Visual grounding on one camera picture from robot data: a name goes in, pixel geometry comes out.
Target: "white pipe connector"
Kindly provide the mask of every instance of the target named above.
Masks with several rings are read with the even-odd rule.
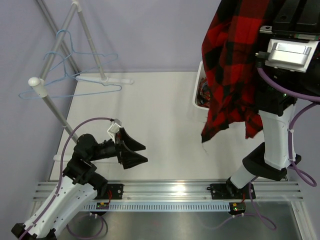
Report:
[[[72,0],[72,4],[77,5],[78,13],[82,11],[79,0]]]
[[[40,98],[48,96],[48,92],[45,88],[45,81],[38,77],[31,77],[28,80],[28,84],[39,95]]]

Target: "perforated metal strip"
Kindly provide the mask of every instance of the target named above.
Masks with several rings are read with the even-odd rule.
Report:
[[[97,209],[96,202],[82,212],[229,212],[228,202],[111,202],[109,209]]]

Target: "plaid fabric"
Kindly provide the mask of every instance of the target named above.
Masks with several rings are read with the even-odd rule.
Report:
[[[213,96],[202,142],[233,122],[245,122],[246,138],[262,130],[261,118],[254,111],[255,53],[259,28],[270,24],[283,3],[274,2],[221,1],[202,44],[204,70]]]

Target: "metal pole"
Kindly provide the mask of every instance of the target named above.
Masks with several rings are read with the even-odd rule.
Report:
[[[68,15],[66,16],[61,29],[68,29],[70,22],[75,14],[77,8],[78,8],[78,6],[76,4],[71,5],[70,11],[69,11]],[[55,39],[54,45],[51,49],[51,52],[56,52],[59,49],[61,42],[63,41],[65,35],[66,35],[65,31],[62,31],[58,34],[58,36]],[[46,80],[47,75],[48,75],[50,68],[52,66],[52,63],[55,60],[55,57],[56,57],[56,55],[53,53],[51,53],[47,56],[45,63],[43,65],[43,68],[41,70],[41,73],[40,73],[40,77],[39,77],[40,79],[43,79],[44,81]]]
[[[57,27],[52,15],[51,15],[50,11],[48,10],[48,7],[47,7],[46,3],[43,0],[34,0],[34,1],[38,5],[38,7],[39,7],[44,19],[47,21],[48,26],[49,26],[51,32],[53,33],[54,37],[56,37],[56,34],[57,34],[59,29],[58,29],[58,27]],[[64,56],[69,56],[70,55],[70,51],[69,51],[69,49],[68,49],[68,47],[67,47],[67,45],[66,45],[64,40],[62,40],[60,48],[61,48],[61,51],[62,51]],[[77,65],[76,61],[74,60],[73,56],[68,57],[67,61],[68,61],[70,67],[72,68],[72,70],[73,70],[73,72],[75,74],[80,72],[80,68],[78,67],[78,65]]]
[[[55,115],[55,117],[60,121],[66,132],[70,135],[73,129],[65,119],[65,117],[62,115],[62,113],[59,111],[59,109],[56,107],[54,102],[51,100],[49,95],[42,98],[45,104],[50,108],[51,112]],[[72,140],[77,143],[78,136],[74,133],[72,136]]]
[[[87,23],[86,23],[86,20],[85,20],[83,12],[82,11],[78,11],[78,16],[79,16],[80,22],[82,24],[83,30],[85,32],[86,39],[88,40],[91,52],[93,53],[94,61],[95,61],[96,65],[97,65],[97,67],[99,69],[99,73],[101,75],[101,78],[104,80],[104,79],[106,79],[106,75],[105,75],[103,67],[101,66],[100,58],[97,55],[96,47],[94,45],[94,42],[92,41],[92,38],[91,38],[91,35],[90,35],[90,32],[89,32],[89,28],[87,26]]]

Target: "red and black plaid shirt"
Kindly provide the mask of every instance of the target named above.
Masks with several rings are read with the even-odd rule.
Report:
[[[259,28],[280,9],[279,0],[222,0],[202,44],[202,59],[211,91],[202,142],[233,122],[245,122],[245,137],[262,130],[254,111]]]

